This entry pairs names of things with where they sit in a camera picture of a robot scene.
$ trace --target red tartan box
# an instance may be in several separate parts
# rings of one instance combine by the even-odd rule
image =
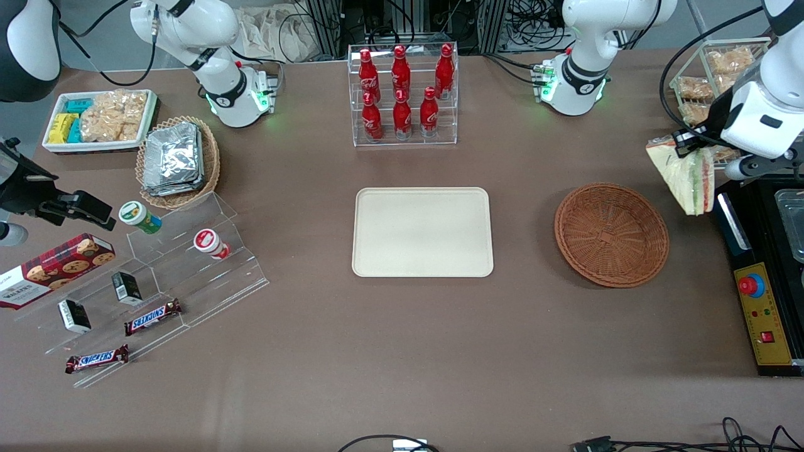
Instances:
[[[114,257],[112,245],[85,232],[0,276],[0,307],[19,309]]]

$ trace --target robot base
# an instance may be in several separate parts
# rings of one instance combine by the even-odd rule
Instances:
[[[561,66],[566,59],[567,55],[561,54],[552,60],[545,60],[543,66],[552,68],[552,79],[544,86],[534,86],[533,92],[537,102],[544,102],[555,111],[567,116],[580,116],[591,110],[595,102],[602,97],[605,81],[596,88],[590,84],[590,91],[587,94],[578,94],[575,87],[566,81],[561,71]],[[542,73],[533,70],[531,70],[531,79],[534,82],[546,81]]]
[[[257,80],[260,79],[260,75],[262,75],[261,78],[265,78],[264,72],[260,74],[249,67],[242,67],[240,70],[246,75],[246,89],[243,91],[243,94],[240,94],[240,97],[235,100],[231,107],[224,108],[215,105],[210,98],[207,97],[212,112],[220,118],[220,121],[229,127],[236,128],[251,125],[254,121],[259,119],[260,116],[271,113],[273,111],[275,94],[264,94],[263,91],[268,90],[272,92],[276,89],[275,84],[270,83],[275,82],[275,80],[269,80],[268,83],[265,83],[264,87],[258,86]]]

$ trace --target yellow control panel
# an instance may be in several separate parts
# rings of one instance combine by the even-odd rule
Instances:
[[[749,327],[751,345],[757,364],[761,366],[790,365],[790,349],[785,331],[781,328],[779,311],[768,282],[765,263],[760,262],[734,272],[737,291]]]

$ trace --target red emergency stop button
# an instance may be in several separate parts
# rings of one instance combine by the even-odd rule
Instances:
[[[759,298],[765,293],[765,282],[758,274],[751,273],[737,281],[737,289],[741,294],[748,295],[751,298]]]

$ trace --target woven basket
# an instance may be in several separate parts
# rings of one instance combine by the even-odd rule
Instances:
[[[556,211],[556,240],[567,262],[606,287],[648,282],[667,261],[664,220],[647,199],[613,183],[592,183],[567,195]]]
[[[199,129],[201,129],[203,169],[205,177],[207,178],[207,183],[204,184],[200,190],[185,191],[184,193],[177,193],[175,195],[168,196],[152,196],[149,195],[147,191],[140,190],[140,195],[142,198],[148,204],[157,208],[165,208],[168,210],[180,208],[184,204],[191,203],[206,195],[210,191],[214,191],[215,185],[218,184],[218,178],[220,177],[220,154],[218,153],[218,143],[215,141],[215,137],[212,136],[212,132],[209,130],[208,125],[204,124],[204,122],[197,117],[180,116],[172,117],[167,121],[161,122],[157,124],[154,129],[173,127],[174,125],[177,125],[179,122],[183,121],[192,122],[193,124],[196,124]],[[137,175],[137,181],[139,181],[140,185],[143,184],[142,175],[145,172],[145,152],[146,144],[143,142],[140,144],[140,150],[137,151],[137,167],[134,170]]]

